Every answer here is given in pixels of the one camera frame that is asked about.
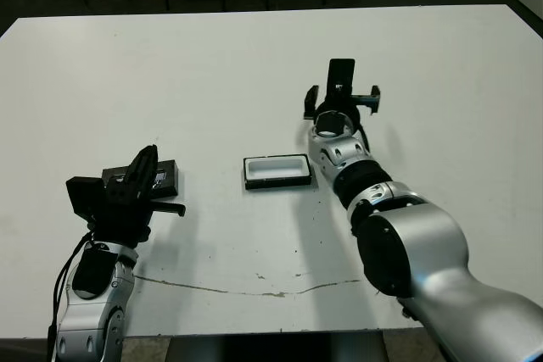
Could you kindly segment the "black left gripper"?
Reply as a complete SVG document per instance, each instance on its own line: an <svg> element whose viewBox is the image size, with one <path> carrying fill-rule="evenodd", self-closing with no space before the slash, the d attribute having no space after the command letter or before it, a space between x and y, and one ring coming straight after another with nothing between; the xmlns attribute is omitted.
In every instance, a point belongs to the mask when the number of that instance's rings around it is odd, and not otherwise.
<svg viewBox="0 0 543 362"><path fill-rule="evenodd" d="M99 204L92 222L93 239L129 248L146 242L155 212L183 217L186 206L153 200L150 195L156 177L158 148L143 148L122 178L111 177L105 187L105 201Z"/></svg>

